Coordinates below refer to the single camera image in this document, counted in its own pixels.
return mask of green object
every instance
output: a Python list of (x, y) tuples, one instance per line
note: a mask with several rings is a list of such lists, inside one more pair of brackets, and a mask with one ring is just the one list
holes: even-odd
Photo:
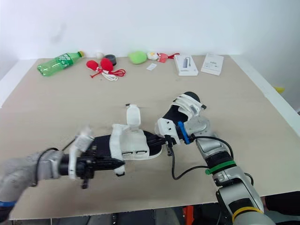
[(210, 175), (210, 174), (212, 174), (213, 172), (215, 172), (216, 170), (219, 170), (219, 169), (221, 169), (221, 168), (223, 168), (223, 167), (225, 167), (225, 166), (233, 165), (233, 164), (235, 164), (235, 162), (234, 162), (233, 160), (227, 161), (227, 162), (224, 162), (224, 163), (220, 163), (219, 165), (216, 165), (216, 166), (214, 166), (214, 167), (211, 168), (211, 169), (205, 170), (205, 173), (206, 173), (207, 175)]
[(133, 64), (141, 64), (147, 60), (147, 54), (141, 51), (132, 52), (128, 57)]
[(54, 58), (53, 60), (39, 64), (37, 66), (37, 70), (43, 76), (51, 76), (54, 73), (75, 64), (83, 56), (84, 54), (81, 51), (76, 53), (65, 53)]

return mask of yellow ring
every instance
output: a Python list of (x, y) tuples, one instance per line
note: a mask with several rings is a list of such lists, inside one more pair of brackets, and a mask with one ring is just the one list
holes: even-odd
[(234, 212), (234, 214), (232, 215), (232, 222), (234, 222), (234, 220), (235, 220), (235, 218), (236, 218), (236, 216), (237, 216), (238, 214), (240, 214), (242, 211), (247, 211), (247, 210), (260, 212), (260, 213), (263, 214), (263, 212), (262, 212), (261, 210), (257, 209), (257, 208), (250, 207), (250, 206), (248, 206), (248, 207), (243, 207), (243, 208), (240, 208), (240, 209), (238, 209), (238, 210), (236, 210), (236, 211)]

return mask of blue tape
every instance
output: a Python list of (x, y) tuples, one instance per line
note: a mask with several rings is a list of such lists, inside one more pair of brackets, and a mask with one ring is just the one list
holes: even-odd
[(13, 201), (13, 202), (1, 202), (0, 201), (0, 207), (11, 207), (14, 206), (17, 203), (17, 201)]
[(189, 141), (188, 134), (187, 134), (187, 132), (184, 128), (183, 122), (178, 121), (178, 126), (180, 127), (180, 130), (182, 132), (182, 135), (183, 135), (183, 138), (184, 138), (184, 143), (185, 144), (190, 144), (191, 142)]

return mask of small white box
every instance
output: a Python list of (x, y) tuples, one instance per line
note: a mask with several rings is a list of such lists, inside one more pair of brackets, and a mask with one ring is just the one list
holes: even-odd
[(201, 72), (219, 76), (222, 70), (223, 61), (223, 56), (207, 53), (201, 68)]
[(174, 60), (179, 76), (198, 75), (198, 69), (191, 55), (175, 55)]

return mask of white wall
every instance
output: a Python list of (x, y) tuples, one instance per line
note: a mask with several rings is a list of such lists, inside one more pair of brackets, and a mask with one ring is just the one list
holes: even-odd
[(298, 0), (2, 0), (17, 58), (83, 50), (243, 54), (300, 107)]
[(7, 36), (8, 23), (5, 22), (3, 10), (5, 7), (0, 2), (0, 80), (18, 61), (16, 54), (11, 48), (11, 43)]

